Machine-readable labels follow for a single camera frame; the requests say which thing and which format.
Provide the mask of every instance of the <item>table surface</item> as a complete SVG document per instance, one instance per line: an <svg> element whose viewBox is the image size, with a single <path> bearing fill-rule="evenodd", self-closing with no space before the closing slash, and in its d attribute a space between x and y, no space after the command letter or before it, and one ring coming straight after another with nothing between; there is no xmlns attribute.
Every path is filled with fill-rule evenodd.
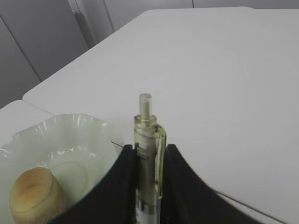
<svg viewBox="0 0 299 224"><path fill-rule="evenodd" d="M133 143L138 96L212 188L299 223L299 10L147 11L23 97Z"/></svg>

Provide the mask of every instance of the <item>bread roll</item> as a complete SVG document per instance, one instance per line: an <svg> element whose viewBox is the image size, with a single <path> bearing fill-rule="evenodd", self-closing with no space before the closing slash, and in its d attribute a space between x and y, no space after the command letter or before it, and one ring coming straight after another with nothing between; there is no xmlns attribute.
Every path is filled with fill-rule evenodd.
<svg viewBox="0 0 299 224"><path fill-rule="evenodd" d="M43 224L66 209L58 181L46 168L23 173L14 183L9 197L15 224Z"/></svg>

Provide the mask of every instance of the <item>wall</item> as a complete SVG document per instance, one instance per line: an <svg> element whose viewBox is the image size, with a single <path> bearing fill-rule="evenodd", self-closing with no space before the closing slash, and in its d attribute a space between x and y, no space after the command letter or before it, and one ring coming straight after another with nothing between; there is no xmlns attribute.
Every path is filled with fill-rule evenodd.
<svg viewBox="0 0 299 224"><path fill-rule="evenodd" d="M22 96L40 81L0 19L0 108Z"/></svg>
<svg viewBox="0 0 299 224"><path fill-rule="evenodd" d="M194 0L195 8L238 7L299 8L299 0Z"/></svg>
<svg viewBox="0 0 299 224"><path fill-rule="evenodd" d="M88 50L67 0L1 0L0 15L41 80Z"/></svg>
<svg viewBox="0 0 299 224"><path fill-rule="evenodd" d="M114 28L107 11L104 0L68 0L75 14L81 14L83 23L88 30L84 30L85 36L89 36L94 46L114 32Z"/></svg>

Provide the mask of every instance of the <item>gray wall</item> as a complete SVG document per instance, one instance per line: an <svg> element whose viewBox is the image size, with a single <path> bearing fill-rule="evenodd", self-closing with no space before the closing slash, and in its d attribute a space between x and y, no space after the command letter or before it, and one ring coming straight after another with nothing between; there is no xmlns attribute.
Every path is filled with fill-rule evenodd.
<svg viewBox="0 0 299 224"><path fill-rule="evenodd" d="M299 0L193 0L195 8L239 7L299 8Z"/></svg>
<svg viewBox="0 0 299 224"><path fill-rule="evenodd" d="M0 108L39 84L35 72L0 19Z"/></svg>
<svg viewBox="0 0 299 224"><path fill-rule="evenodd" d="M0 16L41 80L88 50L67 0L0 0Z"/></svg>

